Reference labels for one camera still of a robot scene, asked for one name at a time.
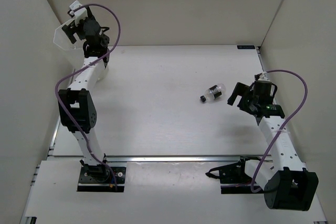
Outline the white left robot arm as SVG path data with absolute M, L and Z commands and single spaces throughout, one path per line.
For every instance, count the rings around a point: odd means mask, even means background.
M 55 30 L 54 44 L 70 51 L 82 41 L 83 64 L 56 84 L 60 120 L 80 146 L 82 166 L 93 168 L 93 178 L 105 182 L 110 176 L 110 169 L 105 166 L 106 156 L 95 133 L 98 115 L 91 90 L 108 70 L 111 51 L 106 31 L 109 28 L 98 23 L 89 5 L 74 2 L 68 15 L 70 19 Z

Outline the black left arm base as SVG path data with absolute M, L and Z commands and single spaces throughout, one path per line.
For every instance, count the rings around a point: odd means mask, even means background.
M 77 191 L 79 192 L 109 192 L 123 193 L 126 179 L 126 167 L 113 167 L 116 180 L 110 170 L 104 165 L 91 166 L 80 161 L 81 170 L 78 178 Z

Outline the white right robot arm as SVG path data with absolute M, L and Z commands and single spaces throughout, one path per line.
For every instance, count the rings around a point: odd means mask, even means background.
M 238 108 L 256 119 L 267 142 L 267 152 L 273 166 L 263 161 L 246 161 L 236 168 L 236 177 L 247 182 L 254 179 L 264 192 L 270 209 L 307 211 L 317 186 L 316 173 L 310 172 L 298 157 L 286 128 L 287 117 L 274 103 L 277 86 L 268 80 L 256 80 L 251 85 L 237 83 L 227 103 L 233 105 L 240 97 Z

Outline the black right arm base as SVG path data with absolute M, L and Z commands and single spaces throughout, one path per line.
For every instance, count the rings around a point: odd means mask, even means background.
M 222 195 L 252 194 L 250 184 L 252 178 L 245 174 L 248 161 L 259 162 L 260 157 L 241 156 L 235 163 L 211 168 L 205 175 L 220 181 Z

